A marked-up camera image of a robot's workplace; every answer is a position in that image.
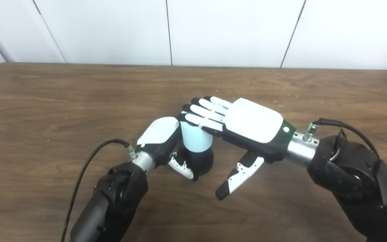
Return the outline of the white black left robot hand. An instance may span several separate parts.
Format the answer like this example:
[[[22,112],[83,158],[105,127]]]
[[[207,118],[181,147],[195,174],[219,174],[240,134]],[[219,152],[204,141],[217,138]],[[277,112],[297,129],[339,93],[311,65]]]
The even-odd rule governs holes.
[[[146,176],[160,166],[169,165],[188,180],[195,180],[192,169],[180,153],[174,151],[182,140],[181,127],[175,117],[162,117],[153,121],[138,138],[136,158],[132,162],[140,167]]]

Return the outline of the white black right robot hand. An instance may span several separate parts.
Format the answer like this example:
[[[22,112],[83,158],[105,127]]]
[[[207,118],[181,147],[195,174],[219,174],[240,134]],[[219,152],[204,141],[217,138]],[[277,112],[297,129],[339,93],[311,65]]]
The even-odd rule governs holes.
[[[216,96],[193,98],[177,119],[246,150],[217,188],[218,200],[232,194],[264,163],[283,160],[296,131],[277,111],[245,98],[232,103]]]

